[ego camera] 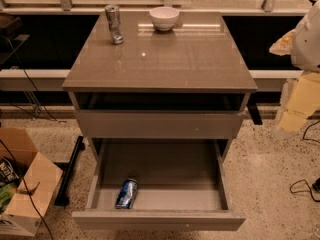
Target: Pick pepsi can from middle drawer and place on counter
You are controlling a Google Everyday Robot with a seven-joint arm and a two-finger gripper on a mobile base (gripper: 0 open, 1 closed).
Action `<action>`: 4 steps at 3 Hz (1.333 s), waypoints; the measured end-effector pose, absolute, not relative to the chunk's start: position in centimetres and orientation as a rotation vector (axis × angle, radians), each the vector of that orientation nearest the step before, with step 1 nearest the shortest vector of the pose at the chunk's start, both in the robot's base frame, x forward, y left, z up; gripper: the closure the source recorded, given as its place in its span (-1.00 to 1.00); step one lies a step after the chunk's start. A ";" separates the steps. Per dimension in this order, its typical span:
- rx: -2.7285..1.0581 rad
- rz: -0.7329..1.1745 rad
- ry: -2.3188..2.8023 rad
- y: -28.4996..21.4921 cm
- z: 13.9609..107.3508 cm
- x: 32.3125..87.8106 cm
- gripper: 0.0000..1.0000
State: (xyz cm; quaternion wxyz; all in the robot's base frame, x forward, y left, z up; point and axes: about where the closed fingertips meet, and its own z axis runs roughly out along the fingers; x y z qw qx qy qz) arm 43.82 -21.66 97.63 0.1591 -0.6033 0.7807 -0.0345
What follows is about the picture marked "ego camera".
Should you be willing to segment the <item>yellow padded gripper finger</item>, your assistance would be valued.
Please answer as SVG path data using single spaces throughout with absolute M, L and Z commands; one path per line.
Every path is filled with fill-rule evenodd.
M 271 45 L 271 47 L 269 48 L 269 52 L 278 56 L 290 55 L 294 34 L 295 30 L 288 31 L 285 35 L 283 35 Z
M 279 127 L 287 133 L 297 132 L 319 108 L 320 74 L 304 73 L 295 81 Z

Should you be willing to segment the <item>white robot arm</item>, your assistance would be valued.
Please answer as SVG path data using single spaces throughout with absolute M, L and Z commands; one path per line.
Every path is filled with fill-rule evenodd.
M 283 132 L 295 133 L 320 108 L 320 1 L 269 52 L 289 55 L 291 63 L 302 70 L 278 123 Z

